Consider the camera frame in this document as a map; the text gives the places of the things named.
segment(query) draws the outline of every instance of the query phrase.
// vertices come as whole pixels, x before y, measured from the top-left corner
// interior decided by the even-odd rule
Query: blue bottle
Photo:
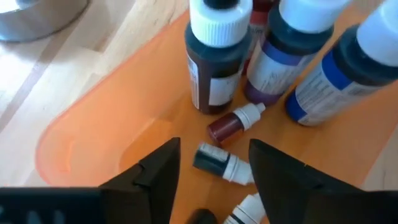
[[[398,79],[398,1],[387,0],[346,30],[285,102],[287,114],[318,125]]]
[[[249,66],[246,98],[273,105],[333,34],[351,0],[282,0],[269,13],[269,30]]]

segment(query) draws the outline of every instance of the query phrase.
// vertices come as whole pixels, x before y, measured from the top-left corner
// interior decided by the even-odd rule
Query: white cap
[[[212,9],[204,0],[190,0],[192,32],[209,47],[230,47],[246,35],[252,8],[252,0],[240,0],[229,9]]]
[[[255,198],[257,198],[258,200],[261,200],[260,193],[255,193],[253,196],[254,196]]]
[[[352,0],[281,0],[279,12],[294,29],[309,34],[328,30]]]
[[[254,183],[250,165],[232,154],[230,154],[223,178],[241,185]]]
[[[359,27],[359,46],[373,60],[398,67],[398,0],[387,0]]]
[[[260,224],[266,211],[259,197],[248,195],[233,213],[245,224]]]
[[[254,123],[260,120],[261,113],[265,110],[266,106],[263,103],[259,103],[257,105],[249,103],[242,108],[234,110],[233,113],[241,120],[244,130],[246,131],[251,128]]]

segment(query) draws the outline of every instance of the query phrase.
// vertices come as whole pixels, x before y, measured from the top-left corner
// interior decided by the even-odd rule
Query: bottle label
[[[209,105],[224,105],[232,100],[242,75],[242,68],[234,75],[225,78],[212,78],[210,81]]]
[[[199,73],[198,73],[198,65],[189,57],[188,57],[188,69],[189,74],[191,76],[191,92],[192,92],[192,103],[193,105],[199,109]]]
[[[380,88],[348,79],[336,66],[330,51],[289,96],[287,110],[294,120],[313,126]]]
[[[315,54],[307,56],[289,55],[265,41],[256,60],[246,87],[251,101],[276,102],[293,84],[294,80],[312,61]]]
[[[249,48],[248,58],[251,58],[251,55],[253,54],[257,41],[267,29],[267,21],[268,21],[268,12],[253,11],[251,13],[249,28],[250,28],[252,41]]]
[[[227,217],[227,219],[224,221],[223,224],[245,224],[244,222],[242,222],[242,220],[240,220],[238,217],[236,217],[235,215],[233,215],[234,217],[232,217],[231,215]]]
[[[216,159],[220,162],[226,162],[228,160],[228,152],[209,144],[202,144],[199,148],[199,151],[202,152],[204,155]]]

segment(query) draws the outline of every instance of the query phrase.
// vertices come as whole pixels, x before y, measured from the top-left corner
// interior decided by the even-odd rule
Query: metal bowl
[[[0,0],[0,40],[30,41],[63,29],[88,0]]]

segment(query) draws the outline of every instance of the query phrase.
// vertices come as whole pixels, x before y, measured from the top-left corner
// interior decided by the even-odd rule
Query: small dropper bottle
[[[250,165],[218,147],[199,145],[193,166],[241,185],[254,183]]]
[[[263,103],[249,103],[209,124],[208,133],[218,146],[226,146],[259,121],[264,110]]]
[[[258,193],[248,195],[240,205],[236,206],[224,224],[260,224],[266,211]]]

